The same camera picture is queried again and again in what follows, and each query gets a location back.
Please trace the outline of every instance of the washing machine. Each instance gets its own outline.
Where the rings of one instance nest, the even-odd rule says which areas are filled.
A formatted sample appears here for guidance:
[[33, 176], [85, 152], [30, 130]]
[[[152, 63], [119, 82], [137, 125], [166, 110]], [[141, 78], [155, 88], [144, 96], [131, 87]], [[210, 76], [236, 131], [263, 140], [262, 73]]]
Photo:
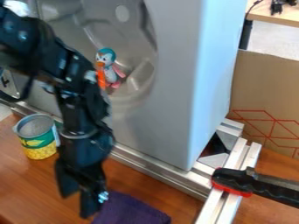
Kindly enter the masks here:
[[[246, 0], [38, 0], [32, 16], [94, 61], [102, 47], [127, 75], [108, 92], [117, 142], [190, 170], [229, 105]], [[14, 76], [17, 88], [24, 80]], [[28, 105], [56, 116], [36, 82]]]

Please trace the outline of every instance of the can lid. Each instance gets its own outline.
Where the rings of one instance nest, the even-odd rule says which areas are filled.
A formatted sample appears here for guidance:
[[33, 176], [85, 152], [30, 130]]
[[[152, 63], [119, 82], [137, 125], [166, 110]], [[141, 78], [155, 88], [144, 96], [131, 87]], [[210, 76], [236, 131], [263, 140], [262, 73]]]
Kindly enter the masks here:
[[16, 132], [21, 137], [39, 137], [48, 132], [54, 122], [48, 115], [29, 115], [18, 122]]

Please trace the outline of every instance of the metal tin can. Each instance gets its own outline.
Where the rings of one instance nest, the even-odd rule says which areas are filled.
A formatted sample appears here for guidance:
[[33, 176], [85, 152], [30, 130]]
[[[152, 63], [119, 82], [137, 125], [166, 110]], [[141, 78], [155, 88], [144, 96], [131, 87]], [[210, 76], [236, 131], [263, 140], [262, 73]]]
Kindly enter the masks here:
[[49, 115], [28, 115], [13, 127], [13, 131], [24, 146], [24, 153], [31, 159], [48, 158], [60, 145], [54, 120]]

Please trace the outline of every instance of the screw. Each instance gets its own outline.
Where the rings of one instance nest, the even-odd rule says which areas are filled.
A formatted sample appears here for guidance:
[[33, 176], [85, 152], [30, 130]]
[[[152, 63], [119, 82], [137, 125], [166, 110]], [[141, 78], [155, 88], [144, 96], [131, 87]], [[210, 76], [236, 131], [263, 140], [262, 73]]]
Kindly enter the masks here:
[[28, 37], [28, 33], [26, 32], [26, 31], [20, 31], [19, 33], [18, 33], [18, 39], [20, 40], [20, 41], [26, 41], [27, 40], [27, 37]]
[[4, 24], [4, 29], [7, 31], [7, 32], [12, 32], [12, 29], [13, 29], [13, 23], [11, 21], [7, 21], [5, 24]]

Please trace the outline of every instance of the penguin figurine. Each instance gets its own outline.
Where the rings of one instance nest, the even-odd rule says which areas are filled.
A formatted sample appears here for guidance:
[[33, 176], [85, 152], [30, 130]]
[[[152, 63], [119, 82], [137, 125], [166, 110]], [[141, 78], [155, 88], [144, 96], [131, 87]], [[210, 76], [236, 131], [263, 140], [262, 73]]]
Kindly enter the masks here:
[[102, 89], [118, 88], [121, 85], [120, 78], [126, 77], [116, 66], [115, 59], [116, 54], [111, 48], [102, 48], [95, 55], [98, 82]]

